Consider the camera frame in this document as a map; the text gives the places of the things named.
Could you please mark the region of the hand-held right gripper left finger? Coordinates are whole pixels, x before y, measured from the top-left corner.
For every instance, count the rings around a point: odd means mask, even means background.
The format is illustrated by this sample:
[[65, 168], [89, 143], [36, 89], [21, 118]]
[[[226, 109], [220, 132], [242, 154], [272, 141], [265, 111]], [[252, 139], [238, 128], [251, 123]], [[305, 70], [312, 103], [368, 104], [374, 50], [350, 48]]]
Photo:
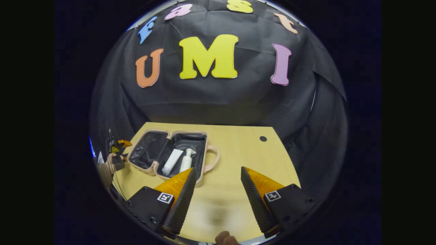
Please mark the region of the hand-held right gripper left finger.
[[196, 170], [190, 168], [155, 188], [143, 186], [126, 201], [126, 209], [153, 232], [176, 239], [184, 224], [196, 181]]

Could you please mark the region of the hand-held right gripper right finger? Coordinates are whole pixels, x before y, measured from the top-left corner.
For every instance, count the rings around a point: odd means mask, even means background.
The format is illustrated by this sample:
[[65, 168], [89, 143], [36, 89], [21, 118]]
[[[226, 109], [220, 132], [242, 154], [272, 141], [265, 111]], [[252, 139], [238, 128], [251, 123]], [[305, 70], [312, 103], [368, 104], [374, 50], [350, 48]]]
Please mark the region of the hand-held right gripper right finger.
[[284, 186], [245, 166], [241, 167], [241, 182], [265, 238], [294, 231], [316, 205], [297, 184]]

